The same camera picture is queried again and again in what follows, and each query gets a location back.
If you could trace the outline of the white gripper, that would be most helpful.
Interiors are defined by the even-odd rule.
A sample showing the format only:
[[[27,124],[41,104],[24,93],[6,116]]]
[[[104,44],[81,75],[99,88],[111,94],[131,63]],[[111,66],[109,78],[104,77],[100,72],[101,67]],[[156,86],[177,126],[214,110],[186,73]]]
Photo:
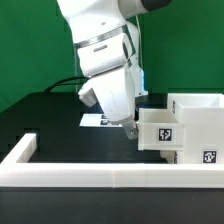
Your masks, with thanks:
[[[91,77],[78,94],[88,107],[98,102],[112,124],[122,124],[130,140],[138,137],[134,121],[135,86],[126,66]]]

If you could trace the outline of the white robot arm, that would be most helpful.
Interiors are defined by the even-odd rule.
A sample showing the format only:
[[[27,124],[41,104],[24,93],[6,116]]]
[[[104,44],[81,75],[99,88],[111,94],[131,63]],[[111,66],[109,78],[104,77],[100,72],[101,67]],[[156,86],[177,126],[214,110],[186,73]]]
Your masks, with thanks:
[[[98,103],[108,121],[122,126],[130,139],[138,137],[135,99],[147,92],[139,66],[140,31],[129,19],[171,1],[57,0],[87,78],[79,99],[89,107]]]

